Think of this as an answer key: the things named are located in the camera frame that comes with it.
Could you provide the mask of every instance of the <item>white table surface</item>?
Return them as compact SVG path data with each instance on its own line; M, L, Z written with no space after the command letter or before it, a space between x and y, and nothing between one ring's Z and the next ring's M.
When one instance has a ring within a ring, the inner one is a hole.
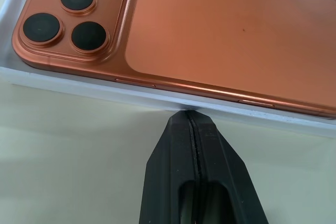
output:
M138 223L145 165L171 115L0 79L0 223ZM336 139L214 121L269 223L336 223Z

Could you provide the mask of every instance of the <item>white box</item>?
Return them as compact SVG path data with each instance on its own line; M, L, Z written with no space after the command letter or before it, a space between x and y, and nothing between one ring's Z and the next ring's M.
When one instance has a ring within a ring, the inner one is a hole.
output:
M11 43L25 1L6 0L0 10L0 75L13 84L162 110L194 109L215 118L336 137L336 120L32 68L20 60Z

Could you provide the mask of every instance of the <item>black clamp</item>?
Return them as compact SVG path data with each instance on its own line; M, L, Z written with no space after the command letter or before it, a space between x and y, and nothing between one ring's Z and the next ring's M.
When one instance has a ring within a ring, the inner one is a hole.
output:
M139 224L267 224L243 160L211 118L172 116L146 167Z

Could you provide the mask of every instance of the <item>white tray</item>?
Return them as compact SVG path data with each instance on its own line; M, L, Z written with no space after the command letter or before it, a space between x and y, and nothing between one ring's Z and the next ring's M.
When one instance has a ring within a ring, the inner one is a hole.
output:
M0 10L0 76L13 84L162 110L194 109L215 118L336 136L336 120L34 69L20 60L11 44L12 32L25 1L6 0Z

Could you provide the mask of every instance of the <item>smartphone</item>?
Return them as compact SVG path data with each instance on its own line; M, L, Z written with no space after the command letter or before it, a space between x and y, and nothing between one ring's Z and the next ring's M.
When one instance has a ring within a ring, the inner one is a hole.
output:
M336 0L27 0L32 67L336 118Z

